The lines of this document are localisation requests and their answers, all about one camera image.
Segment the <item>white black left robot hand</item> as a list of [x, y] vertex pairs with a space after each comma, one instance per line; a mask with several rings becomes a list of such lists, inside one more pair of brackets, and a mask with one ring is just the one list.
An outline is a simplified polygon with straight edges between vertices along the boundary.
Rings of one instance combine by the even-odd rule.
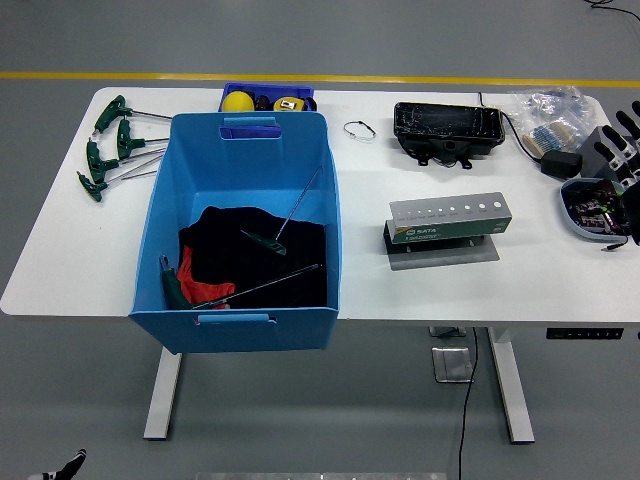
[[78, 473], [86, 457], [86, 450], [80, 449], [61, 469], [32, 474], [27, 477], [27, 480], [70, 480]]

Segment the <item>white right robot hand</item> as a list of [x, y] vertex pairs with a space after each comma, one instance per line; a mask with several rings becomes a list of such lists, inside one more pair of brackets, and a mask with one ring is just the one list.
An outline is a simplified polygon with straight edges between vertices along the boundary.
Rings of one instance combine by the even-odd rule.
[[626, 217], [627, 236], [636, 245], [639, 244], [639, 101], [631, 103], [631, 110], [636, 116], [632, 118], [626, 111], [618, 110], [615, 117], [627, 131], [624, 137], [610, 125], [604, 125], [600, 133], [615, 147], [602, 141], [596, 141], [594, 150], [605, 160], [608, 168], [615, 174], [622, 192], [618, 195], [622, 212]]

